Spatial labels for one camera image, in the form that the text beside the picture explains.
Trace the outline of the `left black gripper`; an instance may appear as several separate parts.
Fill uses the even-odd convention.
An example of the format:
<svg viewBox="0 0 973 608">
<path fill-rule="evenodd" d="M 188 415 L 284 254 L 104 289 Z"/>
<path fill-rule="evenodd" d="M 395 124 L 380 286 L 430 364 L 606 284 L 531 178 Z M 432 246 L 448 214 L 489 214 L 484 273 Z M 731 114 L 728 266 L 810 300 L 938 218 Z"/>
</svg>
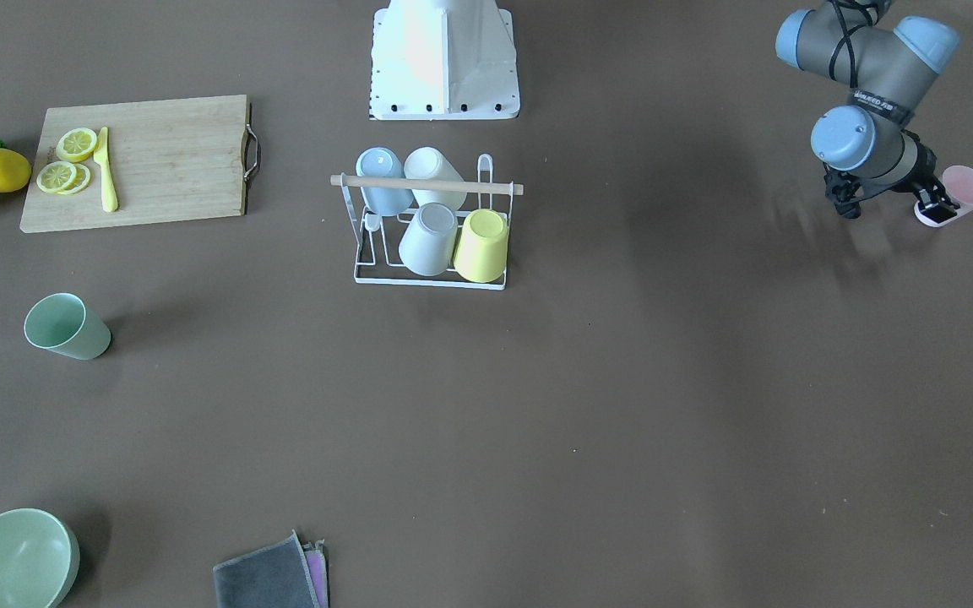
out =
<svg viewBox="0 0 973 608">
<path fill-rule="evenodd" d="M 933 150 L 919 139 L 907 139 L 899 162 L 884 176 L 855 176 L 825 163 L 825 197 L 833 203 L 841 218 L 853 220 L 861 215 L 862 201 L 888 190 L 912 193 L 916 198 L 916 219 L 919 222 L 923 225 L 945 225 L 958 218 L 960 208 L 943 188 L 935 168 L 936 155 Z"/>
</svg>

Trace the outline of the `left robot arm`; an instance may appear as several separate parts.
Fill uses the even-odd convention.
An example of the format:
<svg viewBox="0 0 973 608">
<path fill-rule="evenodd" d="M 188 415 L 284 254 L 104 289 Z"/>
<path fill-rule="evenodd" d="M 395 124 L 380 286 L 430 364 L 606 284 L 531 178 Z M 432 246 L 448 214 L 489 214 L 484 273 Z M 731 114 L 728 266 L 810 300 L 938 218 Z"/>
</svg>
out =
<svg viewBox="0 0 973 608">
<path fill-rule="evenodd" d="M 911 193 L 919 220 L 941 226 L 960 204 L 936 174 L 933 151 L 909 130 L 916 108 L 956 53 L 956 30 L 909 15 L 880 30 L 888 1 L 826 1 L 791 13 L 775 40 L 779 59 L 849 89 L 811 131 L 811 150 L 824 166 L 825 196 L 842 218 L 856 219 L 864 201 Z"/>
</svg>

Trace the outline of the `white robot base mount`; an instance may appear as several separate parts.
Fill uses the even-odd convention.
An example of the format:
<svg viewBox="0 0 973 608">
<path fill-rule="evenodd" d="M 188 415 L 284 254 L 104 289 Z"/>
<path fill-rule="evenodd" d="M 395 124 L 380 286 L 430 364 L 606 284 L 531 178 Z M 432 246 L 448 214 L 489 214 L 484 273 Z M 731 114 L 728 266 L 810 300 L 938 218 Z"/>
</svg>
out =
<svg viewBox="0 0 973 608">
<path fill-rule="evenodd" d="M 374 13 L 371 59 L 373 120 L 519 115 L 513 15 L 494 1 L 391 1 Z"/>
</svg>

